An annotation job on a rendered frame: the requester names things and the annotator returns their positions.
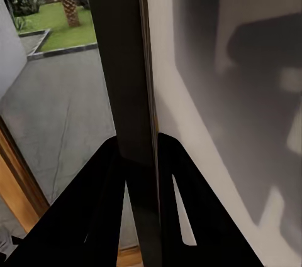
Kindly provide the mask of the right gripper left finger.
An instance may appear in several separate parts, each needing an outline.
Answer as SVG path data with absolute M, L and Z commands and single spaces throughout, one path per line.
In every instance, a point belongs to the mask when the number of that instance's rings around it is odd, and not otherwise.
M 116 267 L 125 183 L 113 136 L 1 267 Z

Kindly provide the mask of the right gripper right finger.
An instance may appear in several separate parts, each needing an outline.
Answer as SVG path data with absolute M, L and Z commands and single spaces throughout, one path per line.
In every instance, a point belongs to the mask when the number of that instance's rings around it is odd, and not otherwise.
M 162 267 L 264 267 L 182 144 L 157 136 Z M 182 241 L 172 175 L 197 246 Z

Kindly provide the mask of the poster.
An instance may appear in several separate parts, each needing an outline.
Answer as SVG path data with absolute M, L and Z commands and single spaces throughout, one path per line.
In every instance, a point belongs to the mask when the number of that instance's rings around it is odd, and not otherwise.
M 144 267 L 162 267 L 147 0 L 89 0 Z

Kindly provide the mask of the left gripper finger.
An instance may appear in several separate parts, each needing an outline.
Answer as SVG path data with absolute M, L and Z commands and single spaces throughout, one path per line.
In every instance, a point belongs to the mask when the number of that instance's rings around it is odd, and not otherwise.
M 12 236 L 12 240 L 13 240 L 13 245 L 14 245 L 14 246 L 17 246 L 17 245 L 20 244 L 20 242 L 21 242 L 23 239 L 21 239 L 20 237 Z

